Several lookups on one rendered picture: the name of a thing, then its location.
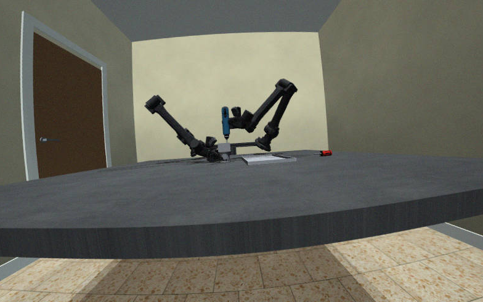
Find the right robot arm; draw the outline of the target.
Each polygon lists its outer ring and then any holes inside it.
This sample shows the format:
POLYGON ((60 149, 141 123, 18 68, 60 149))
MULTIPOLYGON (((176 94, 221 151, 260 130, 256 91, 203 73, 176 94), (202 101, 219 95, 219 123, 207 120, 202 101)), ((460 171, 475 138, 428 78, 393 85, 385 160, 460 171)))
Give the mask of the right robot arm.
POLYGON ((196 153, 203 157, 203 153, 207 154, 208 150, 214 150, 212 146, 217 142, 215 137, 206 137, 206 143, 200 140, 200 142, 195 138, 194 135, 187 129, 183 128, 164 108, 166 102, 159 96, 153 96, 146 102, 145 107, 152 113, 157 113, 161 115, 164 120, 174 128, 177 132, 177 138, 184 144, 188 145, 191 150, 191 154, 196 153), (160 104, 159 104, 160 103, 160 104), (190 135, 191 134, 191 135, 190 135))

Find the grey cylinder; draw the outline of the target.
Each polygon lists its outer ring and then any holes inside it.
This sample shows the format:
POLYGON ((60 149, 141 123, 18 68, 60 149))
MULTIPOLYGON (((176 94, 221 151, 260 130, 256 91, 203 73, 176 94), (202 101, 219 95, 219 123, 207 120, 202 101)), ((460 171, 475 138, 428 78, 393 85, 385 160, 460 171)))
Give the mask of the grey cylinder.
POLYGON ((220 163, 223 163, 223 162, 230 162, 230 155, 229 155, 230 152, 219 152, 220 156, 223 157, 223 160, 220 161, 220 163))

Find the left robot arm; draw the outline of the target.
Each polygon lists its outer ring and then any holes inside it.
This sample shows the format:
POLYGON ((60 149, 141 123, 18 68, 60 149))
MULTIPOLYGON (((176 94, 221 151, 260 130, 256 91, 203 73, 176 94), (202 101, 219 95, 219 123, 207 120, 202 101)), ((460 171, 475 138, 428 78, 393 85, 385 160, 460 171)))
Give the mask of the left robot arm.
POLYGON ((279 122, 286 110, 286 107, 293 96, 294 92, 297 92, 296 86, 286 79, 280 79, 275 85, 276 89, 267 98, 267 100, 258 108, 258 110, 252 114, 248 111, 244 111, 241 116, 241 107, 233 107, 231 109, 233 116, 241 117, 242 127, 239 129, 245 129, 248 133, 252 133, 263 116, 273 107, 273 105, 281 98, 281 101, 276 109, 273 119, 265 126, 264 131, 266 135, 261 139, 258 138, 258 142, 263 146, 270 149, 270 142, 276 138, 279 134, 279 122), (292 90, 293 89, 293 90, 292 90))

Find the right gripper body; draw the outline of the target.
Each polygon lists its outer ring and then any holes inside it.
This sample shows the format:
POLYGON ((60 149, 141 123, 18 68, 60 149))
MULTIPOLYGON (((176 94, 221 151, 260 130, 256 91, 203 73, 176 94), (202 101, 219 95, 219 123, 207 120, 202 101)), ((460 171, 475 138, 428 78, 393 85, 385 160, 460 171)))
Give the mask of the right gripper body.
MULTIPOLYGON (((212 150, 208 150, 208 157, 207 157, 207 154, 203 153, 203 156, 207 158, 207 159, 206 159, 207 161, 210 161, 210 158, 211 158, 211 151, 212 151, 212 150)), ((217 153, 219 154, 218 149, 214 149, 214 151, 215 151, 215 152, 217 152, 217 153)), ((219 157, 218 157, 217 155, 215 155, 214 159, 215 159, 215 160, 217 160, 217 159, 219 159, 219 157)))

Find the white shallow rectangular tray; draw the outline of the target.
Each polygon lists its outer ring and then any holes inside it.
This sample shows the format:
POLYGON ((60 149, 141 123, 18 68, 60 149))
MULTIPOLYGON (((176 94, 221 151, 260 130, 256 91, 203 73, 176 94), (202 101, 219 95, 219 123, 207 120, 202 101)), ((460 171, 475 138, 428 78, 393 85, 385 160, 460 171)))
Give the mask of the white shallow rectangular tray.
POLYGON ((270 164, 270 163, 285 163, 285 162, 296 161, 296 158, 286 157, 282 155, 275 155, 275 154, 242 156, 241 159, 247 165, 262 165, 262 164, 270 164))

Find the white l-shaped bracket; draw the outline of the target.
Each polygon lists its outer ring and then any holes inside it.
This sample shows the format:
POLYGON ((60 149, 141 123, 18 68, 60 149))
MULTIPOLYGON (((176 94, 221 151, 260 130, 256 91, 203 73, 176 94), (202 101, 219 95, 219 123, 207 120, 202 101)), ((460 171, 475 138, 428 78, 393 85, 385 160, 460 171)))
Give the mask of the white l-shaped bracket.
POLYGON ((218 145, 218 152, 230 152, 230 143, 220 143, 218 145))

